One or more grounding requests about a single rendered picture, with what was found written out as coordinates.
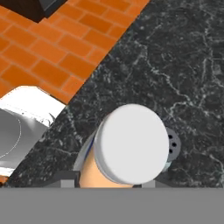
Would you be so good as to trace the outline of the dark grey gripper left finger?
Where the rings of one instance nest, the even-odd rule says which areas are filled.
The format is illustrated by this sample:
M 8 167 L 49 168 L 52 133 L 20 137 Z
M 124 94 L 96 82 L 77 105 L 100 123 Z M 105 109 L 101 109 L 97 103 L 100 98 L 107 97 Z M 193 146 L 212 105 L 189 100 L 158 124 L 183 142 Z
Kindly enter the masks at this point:
M 38 187 L 56 187 L 56 188 L 79 188 L 80 171 L 58 171 L 52 178 Z

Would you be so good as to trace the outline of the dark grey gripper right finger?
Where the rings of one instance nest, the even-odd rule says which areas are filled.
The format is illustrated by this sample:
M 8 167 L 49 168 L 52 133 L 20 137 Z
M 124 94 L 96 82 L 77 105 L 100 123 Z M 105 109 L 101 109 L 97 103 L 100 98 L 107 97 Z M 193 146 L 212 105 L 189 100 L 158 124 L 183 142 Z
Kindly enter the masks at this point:
M 134 185 L 134 188 L 164 188 L 164 187 L 171 187 L 171 188 L 178 188 L 177 184 L 174 184 L 170 180 L 170 176 L 167 172 L 159 174 L 155 180 L 147 182 L 141 185 Z

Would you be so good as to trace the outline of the grey-topped shaker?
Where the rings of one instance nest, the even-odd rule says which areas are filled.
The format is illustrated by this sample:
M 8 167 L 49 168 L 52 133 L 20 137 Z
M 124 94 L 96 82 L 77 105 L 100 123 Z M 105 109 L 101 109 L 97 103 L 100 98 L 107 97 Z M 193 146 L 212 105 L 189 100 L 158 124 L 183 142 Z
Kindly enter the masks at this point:
M 179 156 L 181 151 L 181 141 L 178 134 L 173 129 L 166 128 L 166 130 L 169 138 L 169 155 L 163 172 L 168 170 L 172 162 Z

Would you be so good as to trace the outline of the white-capped peach condiment bottle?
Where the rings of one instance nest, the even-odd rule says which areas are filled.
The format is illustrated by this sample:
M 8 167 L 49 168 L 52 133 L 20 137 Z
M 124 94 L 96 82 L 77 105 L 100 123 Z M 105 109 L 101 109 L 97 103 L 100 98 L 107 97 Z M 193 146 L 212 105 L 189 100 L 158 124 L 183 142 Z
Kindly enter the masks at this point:
M 109 113 L 80 149 L 73 166 L 82 188 L 131 188 L 164 169 L 169 140 L 151 109 L 126 104 Z

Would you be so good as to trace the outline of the dark cabinet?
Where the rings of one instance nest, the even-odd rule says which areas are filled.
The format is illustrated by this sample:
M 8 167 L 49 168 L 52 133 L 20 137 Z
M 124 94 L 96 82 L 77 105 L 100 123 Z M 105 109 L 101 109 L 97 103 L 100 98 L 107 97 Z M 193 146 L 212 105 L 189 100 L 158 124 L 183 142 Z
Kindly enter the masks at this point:
M 39 23 L 49 18 L 67 0 L 0 0 L 4 8 Z

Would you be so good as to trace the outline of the stainless steel sink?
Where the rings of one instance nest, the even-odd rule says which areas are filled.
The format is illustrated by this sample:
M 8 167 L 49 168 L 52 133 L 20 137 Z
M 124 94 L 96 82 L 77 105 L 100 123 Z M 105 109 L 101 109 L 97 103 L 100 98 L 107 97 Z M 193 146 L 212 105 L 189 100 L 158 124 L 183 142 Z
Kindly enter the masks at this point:
M 0 97 L 0 181 L 8 178 L 66 105 L 35 86 Z

